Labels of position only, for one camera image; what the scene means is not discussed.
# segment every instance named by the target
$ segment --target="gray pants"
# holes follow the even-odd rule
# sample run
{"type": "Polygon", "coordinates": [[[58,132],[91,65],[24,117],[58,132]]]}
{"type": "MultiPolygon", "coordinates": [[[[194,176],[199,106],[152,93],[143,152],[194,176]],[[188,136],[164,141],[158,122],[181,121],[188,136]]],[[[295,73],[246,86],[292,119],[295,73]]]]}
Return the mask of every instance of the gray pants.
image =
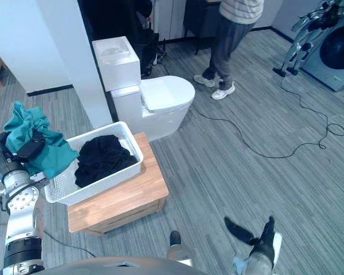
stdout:
{"type": "Polygon", "coordinates": [[[218,73],[220,78],[223,79],[223,81],[219,82],[221,90],[227,90],[232,86],[233,79],[230,76],[229,67],[230,55],[253,26],[254,24],[243,25],[234,23],[220,15],[217,35],[212,46],[210,64],[202,76],[211,80],[218,73]]]}

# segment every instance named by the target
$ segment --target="toilet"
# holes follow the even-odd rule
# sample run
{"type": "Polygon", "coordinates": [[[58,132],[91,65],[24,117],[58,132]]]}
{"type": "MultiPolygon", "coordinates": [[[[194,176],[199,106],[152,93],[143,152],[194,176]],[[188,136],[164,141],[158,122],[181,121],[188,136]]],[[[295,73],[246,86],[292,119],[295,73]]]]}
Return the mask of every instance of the toilet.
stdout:
{"type": "Polygon", "coordinates": [[[177,76],[141,80],[138,56],[126,37],[92,43],[119,120],[132,133],[145,132],[149,141],[175,132],[195,97],[191,83],[177,76]]]}
{"type": "Polygon", "coordinates": [[[179,128],[194,100],[195,89],[183,78],[163,76],[113,90],[111,95],[119,120],[126,122],[132,133],[145,132],[152,141],[179,128]]]}

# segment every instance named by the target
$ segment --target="person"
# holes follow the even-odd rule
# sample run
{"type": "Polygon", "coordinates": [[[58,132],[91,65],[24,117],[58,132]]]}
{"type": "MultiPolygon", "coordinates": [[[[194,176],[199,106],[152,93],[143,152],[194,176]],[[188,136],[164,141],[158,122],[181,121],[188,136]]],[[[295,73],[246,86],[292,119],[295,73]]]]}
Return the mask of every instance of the person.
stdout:
{"type": "Polygon", "coordinates": [[[194,81],[212,88],[216,73],[220,76],[219,88],[212,94],[215,100],[223,99],[234,92],[234,81],[230,73],[229,59],[241,40],[253,28],[263,13],[264,0],[222,0],[209,67],[194,81]]]}

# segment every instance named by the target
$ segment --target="robotic hand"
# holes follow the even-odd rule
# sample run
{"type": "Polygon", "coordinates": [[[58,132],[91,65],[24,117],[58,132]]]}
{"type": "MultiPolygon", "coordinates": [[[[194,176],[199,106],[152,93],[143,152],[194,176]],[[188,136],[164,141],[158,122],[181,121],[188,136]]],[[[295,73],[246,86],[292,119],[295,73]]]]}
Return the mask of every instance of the robotic hand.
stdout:
{"type": "Polygon", "coordinates": [[[260,238],[243,227],[232,222],[228,217],[224,218],[229,232],[247,245],[253,246],[246,260],[234,258],[233,266],[238,275],[269,275],[279,258],[282,245],[282,235],[274,232],[274,218],[269,217],[260,238]]]}

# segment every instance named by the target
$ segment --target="striped shirt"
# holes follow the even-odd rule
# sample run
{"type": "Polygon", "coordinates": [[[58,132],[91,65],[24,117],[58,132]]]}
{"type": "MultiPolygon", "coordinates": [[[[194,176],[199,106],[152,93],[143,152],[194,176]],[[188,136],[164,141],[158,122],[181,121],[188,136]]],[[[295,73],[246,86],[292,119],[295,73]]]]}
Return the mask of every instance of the striped shirt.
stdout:
{"type": "Polygon", "coordinates": [[[222,0],[219,11],[228,20],[239,24],[253,24],[259,20],[264,0],[222,0]]]}

